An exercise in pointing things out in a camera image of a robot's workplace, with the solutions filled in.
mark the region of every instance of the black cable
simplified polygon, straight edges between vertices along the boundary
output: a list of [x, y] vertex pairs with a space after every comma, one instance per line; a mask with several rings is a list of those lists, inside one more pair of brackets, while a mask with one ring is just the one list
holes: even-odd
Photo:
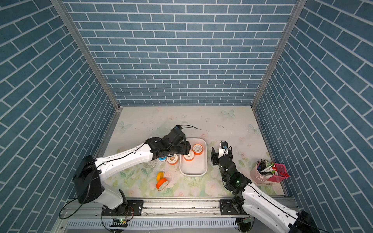
[[[143, 143], [139, 148], [137, 148], [136, 150], [134, 150], [133, 152], [135, 152], [135, 151], [137, 151], [138, 149], [140, 149], [143, 145], [145, 145], [145, 143]], [[131, 152], [131, 153], [128, 153], [128, 154], [126, 154], [125, 156], [123, 156], [123, 157], [120, 157], [120, 158], [115, 158], [115, 159], [113, 159], [113, 160], [109, 160], [109, 161], [106, 161], [106, 162], [103, 162], [103, 163], [101, 163], [100, 165], [98, 165], [97, 167], [96, 167], [96, 169], [98, 169], [98, 167], [99, 166], [101, 166], [102, 164], [104, 164], [104, 163], [108, 163], [108, 162], [111, 162], [111, 161], [114, 161], [114, 160], [119, 160], [119, 159], [122, 159], [122, 158], [124, 158], [124, 157], [126, 157], [126, 156], [128, 156], [128, 155], [130, 155], [130, 154], [132, 154], [133, 152]]]
[[[231, 151], [232, 151], [232, 147], [228, 147], [228, 153], [229, 153], [229, 148], [231, 149]], [[230, 156], [230, 158], [232, 158], [233, 157], [233, 152], [232, 152], [232, 154], [231, 154], [231, 156]]]
[[198, 129], [197, 127], [192, 126], [192, 125], [186, 125], [186, 126], [190, 126], [190, 127], [193, 127], [194, 129]]
[[232, 151], [232, 147], [225, 148], [223, 155], [225, 155], [226, 151], [229, 150], [229, 148], [230, 148], [231, 151]]
[[131, 209], [132, 209], [132, 217], [131, 217], [131, 219], [127, 219], [127, 215], [126, 215], [126, 223], [128, 223], [129, 221], [131, 221], [133, 218], [134, 218], [134, 214], [135, 214], [135, 211], [134, 211], [134, 209], [132, 208], [132, 206], [130, 206], [131, 207]]
[[61, 217], [61, 212], [62, 212], [62, 210], [63, 210], [63, 209], [64, 209], [68, 204], [70, 204], [71, 202], [75, 201], [75, 200], [78, 199], [78, 198], [72, 199], [71, 201], [69, 201], [68, 203], [66, 203], [66, 204], [62, 207], [62, 209], [60, 210], [60, 213], [58, 214], [58, 217], [59, 217], [60, 219], [67, 219], [67, 218], [73, 216], [73, 215], [74, 215], [74, 214], [75, 214], [75, 213], [80, 209], [80, 207], [82, 207], [82, 205], [84, 204], [84, 202], [85, 202], [85, 200], [87, 199], [88, 194], [89, 194], [89, 192], [90, 192], [90, 189], [91, 189], [91, 181], [92, 181], [92, 176], [91, 176], [91, 180], [90, 180], [90, 182], [89, 182], [89, 184], [88, 184], [87, 195], [85, 196], [85, 198], [84, 198], [84, 200], [82, 201], [82, 203], [80, 204], [80, 206], [79, 206], [79, 207], [74, 211], [74, 213], [70, 214], [69, 216], [67, 216], [67, 217]]
[[269, 200], [267, 200], [265, 197], [263, 197], [263, 196], [262, 196], [258, 191], [256, 191], [256, 189], [255, 189], [254, 187], [252, 187], [252, 186], [249, 185], [249, 184], [246, 184], [246, 185], [250, 186], [250, 187], [251, 187], [255, 192], [257, 192], [257, 193], [259, 194], [260, 197], [264, 198], [264, 200], [266, 200], [267, 202], [269, 202], [271, 205], [273, 205], [273, 206], [276, 207], [277, 209], [281, 210], [281, 212], [283, 212], [284, 214], [286, 214], [286, 215], [288, 215], [288, 216], [294, 218], [296, 221], [298, 221], [298, 222], [300, 222], [300, 223], [303, 223], [303, 224], [305, 224], [305, 225], [307, 225], [307, 226], [310, 226], [310, 227], [316, 228], [316, 229], [318, 229], [318, 230], [321, 230], [321, 231], [323, 231], [323, 232], [330, 233], [330, 232], [327, 231], [327, 230], [324, 230], [324, 229], [321, 229], [321, 228], [318, 228], [318, 227], [312, 226], [312, 225], [310, 225], [310, 224], [307, 224], [307, 223], [304, 223], [304, 222], [298, 220], [298, 218], [295, 218], [295, 217], [291, 216], [290, 214], [286, 213], [286, 212], [283, 211], [281, 208], [279, 208], [278, 206], [276, 206], [275, 204], [273, 204], [272, 202], [270, 202]]
[[106, 230], [108, 230], [109, 232], [111, 232], [111, 230], [109, 230], [108, 228], [106, 228], [106, 226], [104, 225], [104, 221], [102, 221], [102, 212], [104, 211], [104, 206], [105, 205], [102, 205], [102, 210], [101, 210], [101, 224], [105, 227]]
[[237, 185], [237, 188], [236, 188], [236, 190], [238, 189], [238, 187], [239, 187], [240, 185], [249, 185], [249, 184], [245, 184], [245, 183], [240, 183], [239, 185]]
[[185, 152], [187, 152], [186, 150], [187, 150], [187, 140], [186, 140], [187, 138], [186, 137], [184, 137], [184, 151]]

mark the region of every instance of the tape roll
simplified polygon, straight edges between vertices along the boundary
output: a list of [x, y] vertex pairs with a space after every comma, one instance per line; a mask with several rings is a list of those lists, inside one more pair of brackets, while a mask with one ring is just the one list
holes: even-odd
[[175, 165], [178, 162], [178, 156], [174, 154], [171, 157], [167, 157], [167, 162], [171, 165]]
[[202, 152], [203, 152], [203, 147], [202, 147], [202, 145], [201, 145], [201, 144], [195, 144], [195, 145], [193, 146], [193, 152], [194, 152], [195, 155], [200, 155], [200, 154], [202, 154]]
[[190, 150], [189, 154], [184, 155], [184, 159], [186, 161], [192, 161], [194, 159], [194, 152], [192, 150]]
[[157, 181], [160, 181], [161, 179], [163, 178], [163, 172], [158, 172], [158, 175], [157, 175]]
[[158, 191], [161, 191], [162, 189], [164, 189], [168, 185], [168, 183], [169, 182], [168, 182], [168, 180], [166, 178], [162, 178], [156, 184], [156, 188], [158, 189]]

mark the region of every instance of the pen holder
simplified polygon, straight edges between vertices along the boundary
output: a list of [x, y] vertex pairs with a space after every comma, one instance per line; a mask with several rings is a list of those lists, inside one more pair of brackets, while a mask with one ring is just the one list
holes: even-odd
[[269, 177], [265, 177], [265, 176], [261, 175], [258, 171], [259, 164], [260, 164], [260, 162], [258, 162], [257, 165], [255, 167], [253, 167], [253, 169], [250, 171], [251, 181], [254, 182], [254, 183], [257, 183], [257, 184], [264, 183], [265, 181], [267, 181], [269, 178], [271, 178], [273, 176], [273, 174], [272, 174], [272, 176], [269, 176]]

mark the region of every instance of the brick wall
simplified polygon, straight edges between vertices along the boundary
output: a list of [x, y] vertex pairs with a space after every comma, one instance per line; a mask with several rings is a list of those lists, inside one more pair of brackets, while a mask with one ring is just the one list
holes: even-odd
[[0, 232], [50, 231], [113, 107], [49, 0], [0, 1]]
[[318, 227], [373, 232], [373, 2], [308, 0], [256, 113]]
[[295, 0], [64, 3], [121, 105], [250, 105]]

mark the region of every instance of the table surface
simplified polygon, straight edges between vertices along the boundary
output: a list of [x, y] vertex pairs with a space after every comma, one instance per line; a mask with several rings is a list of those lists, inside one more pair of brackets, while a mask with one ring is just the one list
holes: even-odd
[[[250, 178], [257, 160], [271, 160], [251, 107], [124, 107], [110, 138], [104, 157], [143, 143], [150, 137], [163, 137], [175, 125], [188, 124], [198, 129], [184, 129], [187, 138], [202, 138], [207, 143], [208, 170], [203, 176], [184, 176], [177, 165], [153, 160], [121, 171], [106, 183], [123, 190], [126, 197], [159, 196], [231, 196], [223, 186], [219, 168], [210, 161], [211, 148], [220, 141], [232, 146], [237, 170]], [[163, 171], [169, 184], [156, 189], [156, 177]], [[279, 183], [259, 184], [269, 195], [283, 195]]]

